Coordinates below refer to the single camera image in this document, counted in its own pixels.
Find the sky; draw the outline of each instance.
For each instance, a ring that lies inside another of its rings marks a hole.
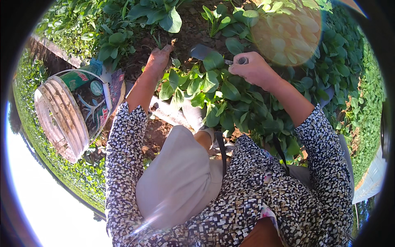
[[[21,207],[42,246],[111,246],[105,221],[67,193],[38,164],[6,120],[9,166]]]

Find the sleeve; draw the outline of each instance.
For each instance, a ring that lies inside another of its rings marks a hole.
[[[348,234],[353,221],[350,172],[339,138],[319,104],[295,132],[306,147],[311,184],[318,199]]]
[[[128,103],[121,104],[107,142],[105,213],[113,246],[128,246],[143,223],[135,188],[143,174],[141,148],[147,120],[141,106],[129,113]]]

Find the lens flare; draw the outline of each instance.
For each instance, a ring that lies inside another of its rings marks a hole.
[[[309,6],[292,2],[261,6],[261,18],[251,33],[265,58],[281,66],[296,66],[320,57],[321,12],[316,2]]]

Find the trowel blade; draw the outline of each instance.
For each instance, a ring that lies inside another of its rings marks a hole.
[[[190,56],[203,61],[206,58],[206,56],[212,51],[214,51],[214,49],[207,47],[205,45],[202,45],[202,44],[197,44],[191,48]],[[227,65],[233,64],[233,61],[226,60],[226,59],[224,59],[224,62]]]

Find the strap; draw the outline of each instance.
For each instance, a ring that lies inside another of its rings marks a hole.
[[[282,161],[284,162],[285,165],[285,176],[289,176],[290,175],[290,168],[287,166],[287,162],[285,160],[285,155],[281,150],[281,145],[280,145],[280,141],[278,140],[276,134],[273,133],[273,143],[274,143],[274,147],[276,148],[278,154],[280,155]]]
[[[221,156],[222,156],[222,178],[226,175],[226,149],[224,144],[224,138],[222,132],[214,132],[214,136],[217,139],[218,145],[220,146]]]

